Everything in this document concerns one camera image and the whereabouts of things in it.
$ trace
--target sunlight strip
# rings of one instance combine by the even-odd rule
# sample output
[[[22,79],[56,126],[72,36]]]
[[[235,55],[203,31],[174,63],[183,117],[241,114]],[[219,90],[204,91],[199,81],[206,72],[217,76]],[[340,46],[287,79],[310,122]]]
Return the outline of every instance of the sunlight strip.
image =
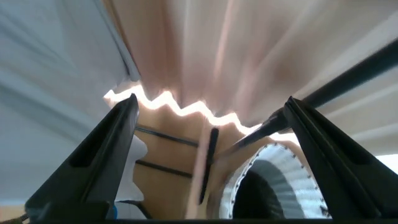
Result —
[[[220,118],[214,116],[214,114],[207,108],[206,104],[202,101],[197,101],[196,103],[192,103],[191,105],[181,109],[177,102],[174,100],[171,92],[164,91],[160,94],[156,99],[150,101],[146,97],[144,93],[144,89],[141,85],[136,85],[131,87],[128,90],[125,90],[121,93],[115,94],[113,90],[107,92],[104,95],[104,98],[109,99],[113,102],[119,102],[125,100],[130,97],[131,94],[135,94],[137,99],[148,109],[150,110],[157,110],[162,106],[168,105],[172,111],[177,114],[178,116],[186,116],[188,114],[192,114],[195,112],[200,112],[203,114],[209,121],[210,124],[213,126],[223,126],[229,123],[234,123],[238,131],[243,133],[244,135],[248,135],[256,130],[261,124],[257,124],[253,127],[245,127],[241,124],[238,116],[236,113],[230,113]],[[299,144],[295,134],[278,134],[274,133],[270,136],[272,139],[276,141],[292,141],[296,144]]]

